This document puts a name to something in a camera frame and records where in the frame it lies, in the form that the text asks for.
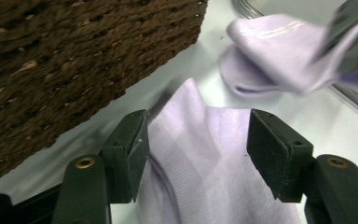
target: metal rivet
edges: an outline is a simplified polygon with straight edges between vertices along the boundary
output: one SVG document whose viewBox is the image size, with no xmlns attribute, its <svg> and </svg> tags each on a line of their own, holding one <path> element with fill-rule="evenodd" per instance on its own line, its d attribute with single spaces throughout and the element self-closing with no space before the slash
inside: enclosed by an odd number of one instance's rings
<svg viewBox="0 0 358 224">
<path fill-rule="evenodd" d="M 335 158 L 335 157 L 330 157 L 327 159 L 327 163 L 331 166 L 334 166 L 334 167 L 337 167 L 337 168 L 348 168 L 349 165 L 347 162 L 345 162 L 344 160 L 342 159 L 339 159 L 339 158 Z"/>
<path fill-rule="evenodd" d="M 77 169 L 86 169 L 91 167 L 95 163 L 94 158 L 92 157 L 84 157 L 77 161 L 76 168 Z"/>
</svg>

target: light purple fabric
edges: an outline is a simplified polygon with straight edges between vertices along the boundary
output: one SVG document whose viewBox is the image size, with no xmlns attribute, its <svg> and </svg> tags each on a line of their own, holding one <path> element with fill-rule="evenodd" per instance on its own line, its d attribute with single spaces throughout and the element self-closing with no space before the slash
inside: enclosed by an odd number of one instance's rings
<svg viewBox="0 0 358 224">
<path fill-rule="evenodd" d="M 246 152 L 249 112 L 205 105 L 192 79 L 176 92 L 148 128 L 143 223 L 299 223 Z"/>
<path fill-rule="evenodd" d="M 314 57 L 326 29 L 287 15 L 237 19 L 227 32 L 233 44 L 220 57 L 220 72 L 240 96 L 271 91 L 305 94 L 337 82 L 358 88 L 358 71 L 338 72 L 346 50 L 358 38 L 358 25 L 319 60 Z"/>
</svg>

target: woven basket texture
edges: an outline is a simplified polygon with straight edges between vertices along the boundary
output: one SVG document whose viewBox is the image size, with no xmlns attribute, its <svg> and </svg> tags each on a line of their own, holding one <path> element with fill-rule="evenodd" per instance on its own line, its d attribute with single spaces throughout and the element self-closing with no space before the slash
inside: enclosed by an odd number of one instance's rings
<svg viewBox="0 0 358 224">
<path fill-rule="evenodd" d="M 0 176 L 197 41 L 207 0 L 0 0 Z"/>
</svg>

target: lavender sock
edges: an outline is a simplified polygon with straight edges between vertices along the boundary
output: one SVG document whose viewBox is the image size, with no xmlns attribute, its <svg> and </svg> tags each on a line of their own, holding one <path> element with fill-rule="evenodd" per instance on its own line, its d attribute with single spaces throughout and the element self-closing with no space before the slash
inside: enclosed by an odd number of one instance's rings
<svg viewBox="0 0 358 224">
<path fill-rule="evenodd" d="M 227 28 L 233 44 L 220 57 L 222 77 L 240 96 L 271 91 L 305 94 L 337 82 L 358 89 L 358 71 L 337 71 L 358 37 L 358 25 L 327 55 L 314 60 L 326 31 L 287 15 L 237 19 Z"/>
</svg>

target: metal bar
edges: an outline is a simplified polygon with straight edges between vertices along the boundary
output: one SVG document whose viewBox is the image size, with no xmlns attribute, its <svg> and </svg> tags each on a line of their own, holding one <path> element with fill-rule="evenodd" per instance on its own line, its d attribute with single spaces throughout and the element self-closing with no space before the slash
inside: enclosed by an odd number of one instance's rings
<svg viewBox="0 0 358 224">
<path fill-rule="evenodd" d="M 103 159 L 89 155 L 71 161 L 65 171 L 52 224 L 110 222 Z"/>
</svg>

